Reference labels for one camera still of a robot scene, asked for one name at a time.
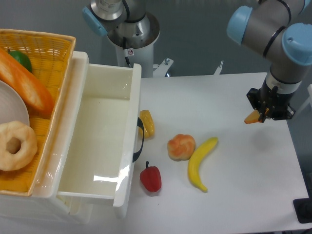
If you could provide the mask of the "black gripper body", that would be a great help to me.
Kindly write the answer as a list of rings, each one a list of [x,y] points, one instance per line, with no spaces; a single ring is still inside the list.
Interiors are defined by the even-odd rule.
[[[261,87],[260,89],[251,88],[247,93],[252,108],[259,111],[266,108],[266,119],[289,120],[292,119],[296,110],[290,106],[291,94],[281,94],[279,88],[274,86],[272,89]]]

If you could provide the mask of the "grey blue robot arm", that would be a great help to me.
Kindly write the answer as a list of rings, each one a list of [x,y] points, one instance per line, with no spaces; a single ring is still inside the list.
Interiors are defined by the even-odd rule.
[[[259,7],[239,7],[227,25],[227,35],[271,62],[260,89],[247,98],[251,124],[291,119],[290,100],[312,66],[312,27],[291,21],[309,5],[307,0],[261,0]],[[119,66],[140,64],[144,78],[163,77],[168,66],[154,64],[154,43],[160,29],[157,19],[141,0],[92,0],[82,10],[89,28],[115,46]]]

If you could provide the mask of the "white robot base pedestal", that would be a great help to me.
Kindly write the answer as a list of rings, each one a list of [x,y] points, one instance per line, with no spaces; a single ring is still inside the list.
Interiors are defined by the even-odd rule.
[[[160,35],[160,26],[156,17],[146,13],[138,22],[123,22],[108,33],[110,43],[115,47],[118,66],[141,66],[143,78],[162,78],[169,76],[174,63],[165,58],[161,63],[154,63],[154,44]]]

